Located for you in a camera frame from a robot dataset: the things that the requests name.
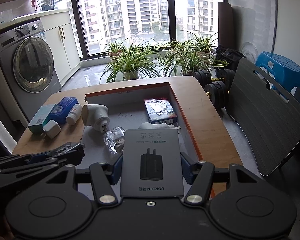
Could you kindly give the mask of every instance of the black bag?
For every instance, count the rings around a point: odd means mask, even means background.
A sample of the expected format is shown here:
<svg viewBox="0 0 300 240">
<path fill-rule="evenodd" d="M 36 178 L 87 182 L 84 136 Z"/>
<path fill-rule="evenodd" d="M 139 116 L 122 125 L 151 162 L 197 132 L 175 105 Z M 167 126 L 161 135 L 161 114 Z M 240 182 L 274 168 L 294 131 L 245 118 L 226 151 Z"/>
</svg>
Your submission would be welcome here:
<svg viewBox="0 0 300 240">
<path fill-rule="evenodd" d="M 231 69 L 231 70 L 234 70 L 234 71 L 237 70 L 239 60 L 241 58 L 245 57 L 245 55 L 238 52 L 237 50 L 225 48 L 222 45 L 218 46 L 216 52 L 217 52 L 216 59 L 229 62 L 229 64 L 225 68 Z"/>
</svg>

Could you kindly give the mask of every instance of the metal screw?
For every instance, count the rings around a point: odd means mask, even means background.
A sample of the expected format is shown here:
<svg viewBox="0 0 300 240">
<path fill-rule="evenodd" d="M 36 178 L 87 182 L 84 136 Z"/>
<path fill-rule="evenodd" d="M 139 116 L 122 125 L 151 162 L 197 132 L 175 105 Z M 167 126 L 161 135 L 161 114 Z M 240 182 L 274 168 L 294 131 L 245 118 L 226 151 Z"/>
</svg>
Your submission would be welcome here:
<svg viewBox="0 0 300 240">
<path fill-rule="evenodd" d="M 112 203 L 115 201 L 115 197 L 111 195 L 103 195 L 99 198 L 102 203 Z"/>
<path fill-rule="evenodd" d="M 153 207 L 153 206 L 155 206 L 155 202 L 154 201 L 148 201 L 147 206 L 148 207 Z"/>
<path fill-rule="evenodd" d="M 199 195 L 190 195 L 187 197 L 187 201 L 190 203 L 199 203 L 202 201 L 202 197 Z"/>
</svg>

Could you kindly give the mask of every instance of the gray wall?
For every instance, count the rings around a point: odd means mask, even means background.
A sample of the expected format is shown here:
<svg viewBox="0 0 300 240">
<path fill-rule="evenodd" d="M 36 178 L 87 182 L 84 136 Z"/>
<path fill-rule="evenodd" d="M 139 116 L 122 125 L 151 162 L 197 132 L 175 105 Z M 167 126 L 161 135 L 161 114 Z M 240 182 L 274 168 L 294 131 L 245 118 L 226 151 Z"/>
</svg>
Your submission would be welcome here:
<svg viewBox="0 0 300 240">
<path fill-rule="evenodd" d="M 228 0 L 233 9 L 236 49 L 255 62 L 271 51 L 275 30 L 275 0 Z"/>
</svg>

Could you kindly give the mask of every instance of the washing machine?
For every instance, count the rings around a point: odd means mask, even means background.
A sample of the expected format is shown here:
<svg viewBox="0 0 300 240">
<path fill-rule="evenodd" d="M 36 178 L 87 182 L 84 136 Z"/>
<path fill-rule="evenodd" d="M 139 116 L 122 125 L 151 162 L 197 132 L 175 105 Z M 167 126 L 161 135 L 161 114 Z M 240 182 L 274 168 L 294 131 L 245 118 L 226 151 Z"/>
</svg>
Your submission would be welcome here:
<svg viewBox="0 0 300 240">
<path fill-rule="evenodd" d="M 61 89 L 39 18 L 0 30 L 0 67 L 28 122 Z"/>
</svg>

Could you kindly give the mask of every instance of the tree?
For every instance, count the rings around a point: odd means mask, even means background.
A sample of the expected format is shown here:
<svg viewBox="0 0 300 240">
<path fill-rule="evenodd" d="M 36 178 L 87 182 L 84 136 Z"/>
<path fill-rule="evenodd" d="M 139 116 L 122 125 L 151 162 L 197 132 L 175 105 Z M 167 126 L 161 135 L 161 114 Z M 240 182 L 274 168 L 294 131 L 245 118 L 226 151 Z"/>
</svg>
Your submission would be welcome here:
<svg viewBox="0 0 300 240">
<path fill-rule="evenodd" d="M 163 39 L 163 30 L 160 29 L 159 22 L 152 23 L 152 30 L 154 32 L 154 37 L 156 40 Z"/>
</svg>

